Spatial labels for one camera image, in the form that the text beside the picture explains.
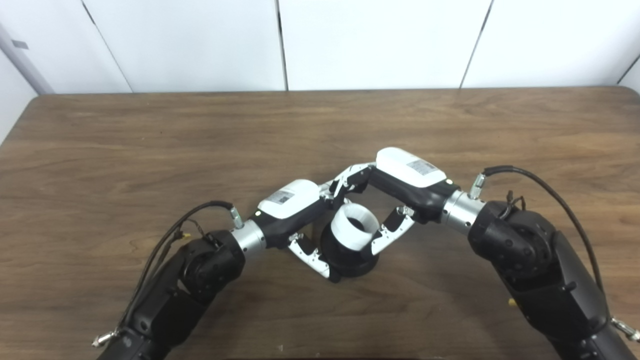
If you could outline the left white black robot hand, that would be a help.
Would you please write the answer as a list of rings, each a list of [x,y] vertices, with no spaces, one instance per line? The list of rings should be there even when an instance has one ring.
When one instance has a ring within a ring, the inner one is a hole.
[[[338,209],[343,200],[335,201],[327,183],[297,179],[260,201],[250,219],[262,233],[266,249],[288,249],[304,264],[331,283],[342,275],[322,254],[317,240],[304,232],[324,214]]]

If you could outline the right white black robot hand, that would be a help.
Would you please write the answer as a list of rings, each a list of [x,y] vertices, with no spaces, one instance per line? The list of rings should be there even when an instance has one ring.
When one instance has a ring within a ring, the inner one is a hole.
[[[384,222],[345,196],[372,186],[400,201]],[[461,193],[448,176],[430,162],[397,147],[377,152],[374,162],[354,164],[331,182],[335,201],[343,200],[330,223],[337,242],[370,259],[400,239],[414,224],[439,223],[446,203]]]

